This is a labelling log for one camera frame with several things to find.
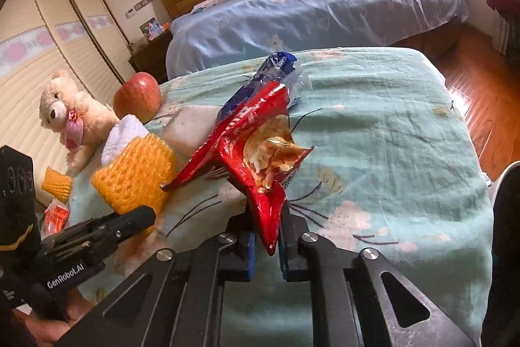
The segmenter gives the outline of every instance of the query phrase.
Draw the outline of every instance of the light switch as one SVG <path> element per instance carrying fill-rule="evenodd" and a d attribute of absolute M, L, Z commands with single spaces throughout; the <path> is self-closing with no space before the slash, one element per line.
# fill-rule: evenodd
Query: light switch
<path fill-rule="evenodd" d="M 127 19 L 133 17 L 135 15 L 135 10 L 134 8 L 130 8 L 128 11 L 125 12 L 125 17 Z"/>

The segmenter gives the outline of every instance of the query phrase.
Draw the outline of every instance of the sliding wardrobe door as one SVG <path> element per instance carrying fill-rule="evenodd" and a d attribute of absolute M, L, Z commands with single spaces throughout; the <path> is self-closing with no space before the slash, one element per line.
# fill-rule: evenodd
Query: sliding wardrobe door
<path fill-rule="evenodd" d="M 112 104 L 121 87 L 88 36 L 69 0 L 36 0 L 56 44 L 78 78 L 101 103 Z"/>
<path fill-rule="evenodd" d="M 33 158 L 36 198 L 45 205 L 51 201 L 41 190 L 45 169 L 65 172 L 67 150 L 57 134 L 41 127 L 40 96 L 62 69 L 74 76 L 35 0 L 7 0 L 0 10 L 0 146 Z"/>
<path fill-rule="evenodd" d="M 116 71 L 127 81 L 135 71 L 128 63 L 130 49 L 123 34 L 114 23 L 103 0 L 72 0 L 85 18 L 95 39 L 106 53 Z"/>

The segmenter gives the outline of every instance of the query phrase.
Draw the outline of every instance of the yellow foam net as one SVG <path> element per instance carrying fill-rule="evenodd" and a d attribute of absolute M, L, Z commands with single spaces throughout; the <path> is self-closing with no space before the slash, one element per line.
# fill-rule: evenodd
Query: yellow foam net
<path fill-rule="evenodd" d="M 67 203 L 70 190 L 72 189 L 72 178 L 47 167 L 45 178 L 42 182 L 42 190 L 52 194 L 62 203 Z"/>
<path fill-rule="evenodd" d="M 138 206 L 162 212 L 169 193 L 161 184 L 176 176 L 177 157 L 159 137 L 149 134 L 134 138 L 111 164 L 97 170 L 92 184 L 118 214 Z"/>

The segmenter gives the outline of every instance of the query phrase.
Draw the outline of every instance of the cream teddy bear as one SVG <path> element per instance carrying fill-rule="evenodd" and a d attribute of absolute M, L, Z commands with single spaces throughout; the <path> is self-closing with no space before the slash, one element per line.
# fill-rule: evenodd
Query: cream teddy bear
<path fill-rule="evenodd" d="M 60 134 L 60 143 L 69 150 L 67 165 L 76 172 L 88 164 L 96 148 L 119 122 L 110 108 L 89 93 L 78 91 L 65 70 L 55 73 L 43 89 L 40 119 L 44 128 Z"/>

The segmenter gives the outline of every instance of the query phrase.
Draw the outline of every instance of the black camera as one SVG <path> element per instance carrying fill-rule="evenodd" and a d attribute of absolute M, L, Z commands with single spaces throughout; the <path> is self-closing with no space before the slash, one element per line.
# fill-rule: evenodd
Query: black camera
<path fill-rule="evenodd" d="M 0 148 L 0 264 L 21 266 L 40 248 L 34 210 L 32 159 L 10 148 Z"/>

